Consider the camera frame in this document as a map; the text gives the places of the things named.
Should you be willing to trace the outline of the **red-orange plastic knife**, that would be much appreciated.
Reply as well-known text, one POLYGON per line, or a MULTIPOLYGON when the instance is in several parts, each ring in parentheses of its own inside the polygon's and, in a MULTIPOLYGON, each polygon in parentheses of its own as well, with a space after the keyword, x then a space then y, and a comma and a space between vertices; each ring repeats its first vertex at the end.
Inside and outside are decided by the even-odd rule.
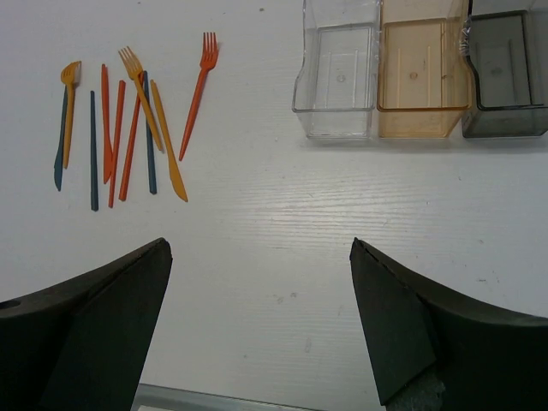
POLYGON ((104 136, 103 183, 106 184, 112 173, 112 146, 110 142, 109 78, 108 69, 104 63, 101 66, 101 105, 104 136))

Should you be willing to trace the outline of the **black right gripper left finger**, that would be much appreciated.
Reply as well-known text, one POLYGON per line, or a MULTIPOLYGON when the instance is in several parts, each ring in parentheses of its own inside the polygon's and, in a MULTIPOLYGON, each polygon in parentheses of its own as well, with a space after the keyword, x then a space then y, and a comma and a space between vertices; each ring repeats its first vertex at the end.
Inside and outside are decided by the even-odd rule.
POLYGON ((1 304, 3 410, 129 410, 170 279, 158 238, 1 304))

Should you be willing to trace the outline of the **teal plastic knife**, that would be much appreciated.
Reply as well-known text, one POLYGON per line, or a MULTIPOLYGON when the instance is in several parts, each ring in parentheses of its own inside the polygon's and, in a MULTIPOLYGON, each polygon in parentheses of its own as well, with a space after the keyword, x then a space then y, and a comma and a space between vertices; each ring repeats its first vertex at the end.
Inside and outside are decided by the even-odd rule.
POLYGON ((64 134, 65 134, 65 125, 66 125, 66 114, 68 106, 68 91, 67 88, 64 88, 63 93, 63 107, 60 123, 60 135, 57 147, 57 154, 54 162, 54 183, 58 191, 62 190, 62 180, 63 180, 63 147, 64 147, 64 134))

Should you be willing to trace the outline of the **small yellow plastic fork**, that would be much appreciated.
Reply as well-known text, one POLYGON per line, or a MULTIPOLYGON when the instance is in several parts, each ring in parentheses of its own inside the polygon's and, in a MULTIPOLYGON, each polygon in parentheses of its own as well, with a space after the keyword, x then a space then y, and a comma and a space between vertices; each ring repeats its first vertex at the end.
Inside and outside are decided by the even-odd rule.
POLYGON ((67 87, 67 112, 65 116, 65 132, 63 137, 63 168, 69 165, 69 154, 72 140, 74 116, 75 85, 80 81, 81 61, 70 63, 61 73, 61 82, 67 87))

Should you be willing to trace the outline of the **yellow plastic knife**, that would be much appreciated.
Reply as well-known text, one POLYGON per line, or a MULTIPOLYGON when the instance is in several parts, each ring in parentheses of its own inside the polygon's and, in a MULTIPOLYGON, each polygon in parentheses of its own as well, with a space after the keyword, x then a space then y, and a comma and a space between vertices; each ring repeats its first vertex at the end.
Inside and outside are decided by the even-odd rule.
POLYGON ((177 194, 177 196, 184 202, 188 202, 188 195, 186 192, 186 188, 184 186, 184 182, 182 180, 181 173, 177 165, 176 156, 174 154, 174 150, 173 150, 173 146, 170 138, 168 123, 166 121, 166 117, 164 113, 164 107, 158 91, 158 86, 154 80, 150 80, 150 85, 151 85, 154 105, 158 114, 158 121, 162 131, 162 136, 164 137, 165 150, 168 158, 170 181, 174 189, 174 192, 177 194))

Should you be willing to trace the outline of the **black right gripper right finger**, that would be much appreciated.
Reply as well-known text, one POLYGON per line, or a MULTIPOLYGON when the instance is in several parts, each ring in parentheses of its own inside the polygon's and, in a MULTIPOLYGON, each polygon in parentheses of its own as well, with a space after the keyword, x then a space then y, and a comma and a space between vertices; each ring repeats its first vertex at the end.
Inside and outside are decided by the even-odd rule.
POLYGON ((355 240, 354 293, 388 410, 544 410, 547 321, 476 300, 355 240))

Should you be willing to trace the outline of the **red-orange plastic fork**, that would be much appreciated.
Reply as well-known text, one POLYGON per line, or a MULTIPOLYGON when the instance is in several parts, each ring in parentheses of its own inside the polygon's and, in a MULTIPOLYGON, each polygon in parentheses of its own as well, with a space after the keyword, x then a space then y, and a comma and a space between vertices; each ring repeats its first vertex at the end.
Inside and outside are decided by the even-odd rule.
POLYGON ((205 88, 206 77, 217 64, 218 45, 217 35, 214 32, 203 33, 202 56, 200 59, 200 73, 196 82, 192 103, 188 112, 188 119, 182 137, 182 145, 179 152, 179 160, 182 161, 188 148, 188 143, 194 129, 198 115, 200 100, 205 88))

